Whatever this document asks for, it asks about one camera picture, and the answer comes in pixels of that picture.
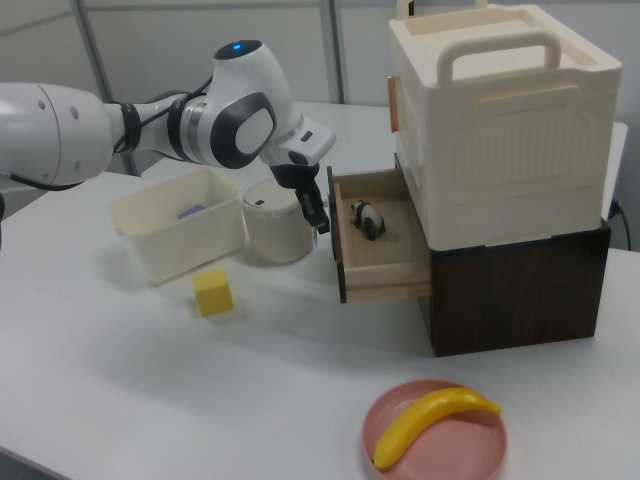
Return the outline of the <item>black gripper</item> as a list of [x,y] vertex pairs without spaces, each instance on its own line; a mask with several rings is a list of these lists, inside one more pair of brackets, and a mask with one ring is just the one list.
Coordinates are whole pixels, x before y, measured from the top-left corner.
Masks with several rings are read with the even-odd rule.
[[288,164],[271,166],[270,170],[281,187],[295,190],[303,217],[308,224],[319,234],[328,233],[330,222],[316,183],[319,165]]

